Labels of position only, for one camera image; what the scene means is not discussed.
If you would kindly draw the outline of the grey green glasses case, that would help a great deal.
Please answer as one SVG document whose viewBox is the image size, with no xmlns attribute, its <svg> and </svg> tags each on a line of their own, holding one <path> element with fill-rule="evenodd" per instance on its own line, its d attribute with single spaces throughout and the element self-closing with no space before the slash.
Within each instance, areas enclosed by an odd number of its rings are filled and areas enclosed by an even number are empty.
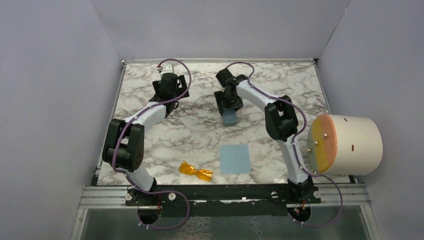
<svg viewBox="0 0 424 240">
<path fill-rule="evenodd" d="M 226 109 L 222 114 L 222 121 L 225 127 L 235 126 L 238 123 L 235 109 Z"/>
</svg>

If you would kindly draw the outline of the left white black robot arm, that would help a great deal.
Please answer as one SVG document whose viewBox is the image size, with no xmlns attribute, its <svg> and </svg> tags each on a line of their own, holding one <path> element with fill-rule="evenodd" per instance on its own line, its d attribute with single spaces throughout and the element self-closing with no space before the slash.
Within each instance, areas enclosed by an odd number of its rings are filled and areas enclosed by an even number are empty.
<svg viewBox="0 0 424 240">
<path fill-rule="evenodd" d="M 144 158 L 145 134 L 170 113 L 178 108 L 180 98 L 189 97 L 188 82 L 184 75 L 163 73 L 161 79 L 152 83 L 155 94 L 148 105 L 125 119 L 112 119 L 109 122 L 101 158 L 139 190 L 138 199 L 144 205 L 152 205 L 157 200 L 153 188 L 156 180 L 142 166 Z"/>
</svg>

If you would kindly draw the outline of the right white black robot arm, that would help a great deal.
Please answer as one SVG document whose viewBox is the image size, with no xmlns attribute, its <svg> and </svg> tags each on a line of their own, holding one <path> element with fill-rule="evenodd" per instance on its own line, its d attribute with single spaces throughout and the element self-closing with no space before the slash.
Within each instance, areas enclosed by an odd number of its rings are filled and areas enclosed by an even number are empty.
<svg viewBox="0 0 424 240">
<path fill-rule="evenodd" d="M 287 167 L 289 199 L 302 203 L 315 189 L 312 177 L 305 172 L 297 138 L 299 120 L 290 97 L 261 92 L 250 85 L 247 76 L 234 76 L 228 68 L 220 70 L 215 77 L 223 88 L 214 92 L 214 97 L 225 126 L 238 123 L 237 111 L 244 106 L 244 100 L 263 111 L 266 132 L 279 145 Z"/>
</svg>

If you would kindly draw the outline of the light blue cleaning cloth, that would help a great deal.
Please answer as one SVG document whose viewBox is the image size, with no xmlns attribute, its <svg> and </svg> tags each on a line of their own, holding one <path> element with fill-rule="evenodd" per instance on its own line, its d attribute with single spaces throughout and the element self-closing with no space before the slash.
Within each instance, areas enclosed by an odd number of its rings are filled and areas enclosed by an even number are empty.
<svg viewBox="0 0 424 240">
<path fill-rule="evenodd" d="M 252 170 L 249 146 L 246 144 L 221 145 L 219 166 L 222 175 L 250 174 Z"/>
</svg>

